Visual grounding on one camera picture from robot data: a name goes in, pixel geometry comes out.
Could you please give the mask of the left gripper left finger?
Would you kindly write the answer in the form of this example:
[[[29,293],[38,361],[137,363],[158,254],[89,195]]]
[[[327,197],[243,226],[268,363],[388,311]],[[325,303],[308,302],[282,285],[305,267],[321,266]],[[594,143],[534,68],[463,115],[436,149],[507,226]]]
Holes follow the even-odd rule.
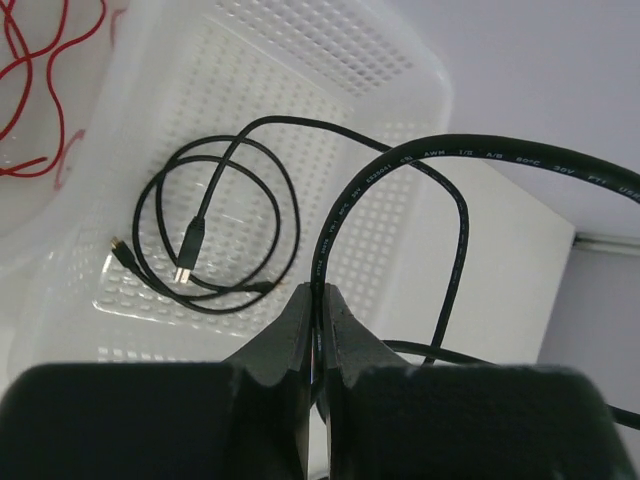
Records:
[[[1,401],[5,479],[304,479],[311,307],[282,313],[221,362],[58,363]]]

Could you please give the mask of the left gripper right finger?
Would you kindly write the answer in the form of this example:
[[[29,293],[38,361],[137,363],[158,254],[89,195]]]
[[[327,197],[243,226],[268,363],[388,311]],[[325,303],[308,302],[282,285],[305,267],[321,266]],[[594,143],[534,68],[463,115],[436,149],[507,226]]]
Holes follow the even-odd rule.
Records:
[[[621,479],[625,449],[599,391],[575,371],[417,367],[323,296],[333,479]]]

